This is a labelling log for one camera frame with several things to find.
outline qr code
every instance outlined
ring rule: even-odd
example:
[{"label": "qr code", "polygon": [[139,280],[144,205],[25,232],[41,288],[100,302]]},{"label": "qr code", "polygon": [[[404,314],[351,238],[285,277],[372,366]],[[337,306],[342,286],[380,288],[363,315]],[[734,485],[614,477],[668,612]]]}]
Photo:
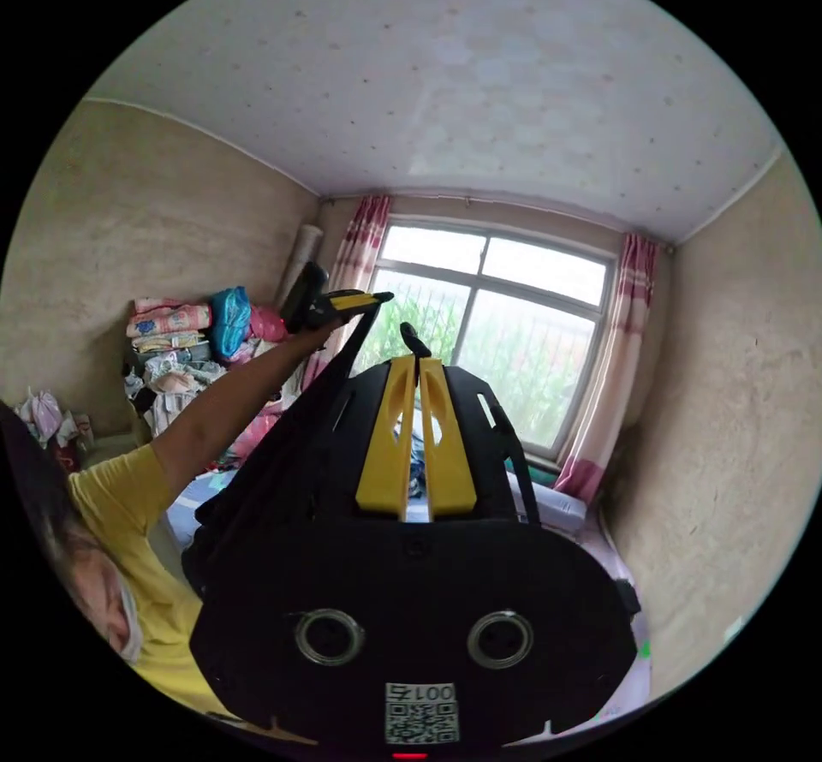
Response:
[{"label": "qr code", "polygon": [[459,712],[453,685],[386,686],[387,744],[437,745],[459,740]]}]

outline pink checkered curtain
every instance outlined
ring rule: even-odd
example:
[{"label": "pink checkered curtain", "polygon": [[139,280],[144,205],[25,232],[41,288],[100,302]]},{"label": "pink checkered curtain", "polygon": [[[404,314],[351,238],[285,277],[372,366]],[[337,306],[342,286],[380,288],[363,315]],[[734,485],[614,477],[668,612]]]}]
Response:
[{"label": "pink checkered curtain", "polygon": [[625,235],[605,350],[554,489],[590,505],[622,426],[648,321],[659,244]]},{"label": "pink checkered curtain", "polygon": [[[379,247],[385,236],[391,202],[392,199],[388,196],[362,198],[337,252],[337,261],[329,275],[329,291],[366,290],[368,288],[374,264],[377,262]],[[343,347],[353,327],[353,324],[346,325],[343,330],[336,331],[331,336],[325,350],[314,354],[308,360],[302,375],[302,390],[308,387],[333,359],[337,351]]]}]

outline beige wall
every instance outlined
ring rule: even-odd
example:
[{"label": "beige wall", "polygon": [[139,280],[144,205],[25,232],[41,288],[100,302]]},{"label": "beige wall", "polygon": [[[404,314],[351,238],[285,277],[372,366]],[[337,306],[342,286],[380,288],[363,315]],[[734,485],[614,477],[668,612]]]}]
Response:
[{"label": "beige wall", "polygon": [[638,449],[608,516],[652,631],[654,695],[783,570],[822,474],[822,229],[789,158],[674,258]]},{"label": "beige wall", "polygon": [[[359,198],[327,200],[320,206],[317,225],[325,232],[318,262],[330,271],[343,241],[345,229],[356,212]],[[622,234],[601,225],[587,223],[576,217],[567,217],[552,211],[537,211],[520,205],[472,202],[466,205],[458,199],[430,199],[425,197],[396,197],[391,207],[393,214],[414,219],[449,220],[452,223],[482,223],[503,226],[525,235],[545,235],[569,245],[592,248],[603,254],[618,256],[622,250]],[[658,280],[648,322],[647,337],[637,366],[634,390],[625,413],[625,425],[633,424],[640,416],[651,387],[657,364],[659,347],[665,328],[666,300],[670,280],[670,256],[661,253]]]},{"label": "beige wall", "polygon": [[0,289],[0,396],[51,389],[99,434],[128,428],[120,365],[135,296],[277,291],[317,198],[161,116],[82,103],[45,157]]}]

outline hand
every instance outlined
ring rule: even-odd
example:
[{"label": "hand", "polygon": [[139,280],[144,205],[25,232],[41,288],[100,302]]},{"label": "hand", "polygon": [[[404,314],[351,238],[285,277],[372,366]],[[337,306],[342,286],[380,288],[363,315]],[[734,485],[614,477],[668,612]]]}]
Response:
[{"label": "hand", "polygon": [[335,319],[329,324],[323,325],[321,328],[313,330],[304,328],[298,334],[292,336],[289,342],[295,344],[295,351],[297,351],[301,357],[307,357],[322,348],[331,334],[342,324],[343,321],[341,319]]}]

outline blue bag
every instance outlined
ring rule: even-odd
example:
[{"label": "blue bag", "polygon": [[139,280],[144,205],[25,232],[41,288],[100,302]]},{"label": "blue bag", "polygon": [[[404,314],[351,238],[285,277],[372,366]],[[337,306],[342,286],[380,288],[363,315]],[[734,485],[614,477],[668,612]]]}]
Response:
[{"label": "blue bag", "polygon": [[251,324],[251,302],[243,286],[225,289],[211,298],[211,348],[227,360],[233,357],[246,338]]}]

